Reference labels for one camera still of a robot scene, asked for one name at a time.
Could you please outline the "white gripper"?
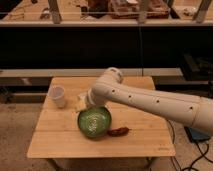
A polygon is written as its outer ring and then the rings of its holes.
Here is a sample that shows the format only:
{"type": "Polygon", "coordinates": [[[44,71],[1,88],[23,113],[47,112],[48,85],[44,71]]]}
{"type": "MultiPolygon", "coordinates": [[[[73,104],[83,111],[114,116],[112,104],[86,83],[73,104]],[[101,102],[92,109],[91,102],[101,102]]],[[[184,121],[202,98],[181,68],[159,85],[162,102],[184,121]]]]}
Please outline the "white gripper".
{"type": "Polygon", "coordinates": [[[91,89],[86,93],[86,100],[89,106],[104,106],[107,102],[104,97],[95,94],[91,89]]]}

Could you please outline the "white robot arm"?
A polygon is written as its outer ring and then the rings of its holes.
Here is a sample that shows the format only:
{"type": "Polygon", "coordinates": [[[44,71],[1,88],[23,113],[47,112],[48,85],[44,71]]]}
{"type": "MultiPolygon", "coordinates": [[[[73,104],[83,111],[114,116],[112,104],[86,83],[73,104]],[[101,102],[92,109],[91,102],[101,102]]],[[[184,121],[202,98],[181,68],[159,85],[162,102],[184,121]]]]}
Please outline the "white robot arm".
{"type": "Polygon", "coordinates": [[[124,85],[122,72],[106,69],[88,90],[91,106],[107,101],[127,105],[213,136],[213,99],[124,85]]]}

